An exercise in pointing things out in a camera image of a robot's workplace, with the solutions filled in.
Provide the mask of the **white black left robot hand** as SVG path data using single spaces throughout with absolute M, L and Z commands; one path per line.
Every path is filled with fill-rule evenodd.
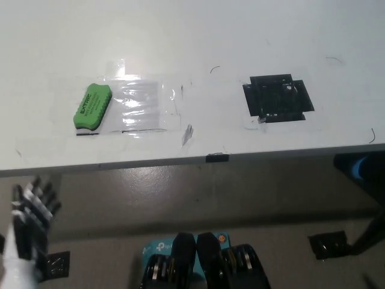
M 47 275 L 48 235 L 62 204 L 52 181 L 37 176 L 11 191 L 10 222 L 2 248 L 1 288 L 37 288 Z

